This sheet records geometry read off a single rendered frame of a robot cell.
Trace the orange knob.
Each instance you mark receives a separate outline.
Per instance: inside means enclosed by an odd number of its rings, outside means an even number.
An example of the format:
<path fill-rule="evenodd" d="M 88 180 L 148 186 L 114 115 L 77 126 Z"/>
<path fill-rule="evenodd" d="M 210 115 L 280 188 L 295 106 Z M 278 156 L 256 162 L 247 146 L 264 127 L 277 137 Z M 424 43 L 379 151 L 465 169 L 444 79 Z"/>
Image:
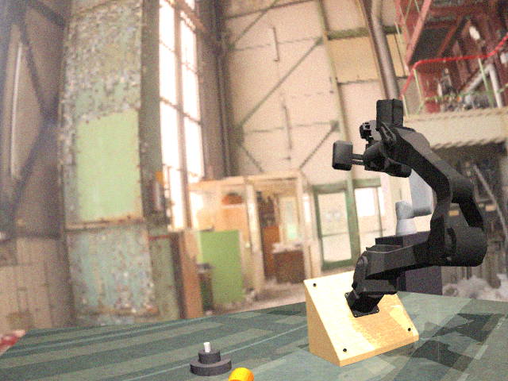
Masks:
<path fill-rule="evenodd" d="M 237 368 L 229 377 L 228 381 L 253 381 L 254 377 L 250 370 L 246 368 Z"/>

